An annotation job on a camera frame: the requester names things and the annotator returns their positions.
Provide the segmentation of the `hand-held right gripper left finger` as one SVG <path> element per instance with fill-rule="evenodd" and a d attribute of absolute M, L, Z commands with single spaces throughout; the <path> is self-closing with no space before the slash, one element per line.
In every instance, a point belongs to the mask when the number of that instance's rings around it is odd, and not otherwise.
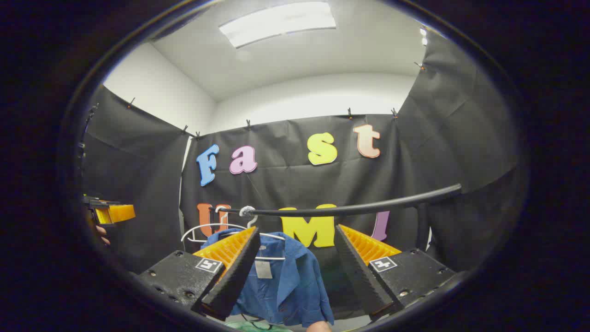
<path fill-rule="evenodd" d="M 260 248 L 256 227 L 190 254 L 175 251 L 138 275 L 156 296 L 197 314 L 225 320 Z"/>

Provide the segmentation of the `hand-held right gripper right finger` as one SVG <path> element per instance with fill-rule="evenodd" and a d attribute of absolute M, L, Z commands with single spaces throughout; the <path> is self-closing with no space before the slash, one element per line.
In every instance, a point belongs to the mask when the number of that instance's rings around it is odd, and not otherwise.
<path fill-rule="evenodd" d="M 418 248 L 400 251 L 345 225 L 335 228 L 334 243 L 346 277 L 373 321 L 424 301 L 456 274 Z"/>

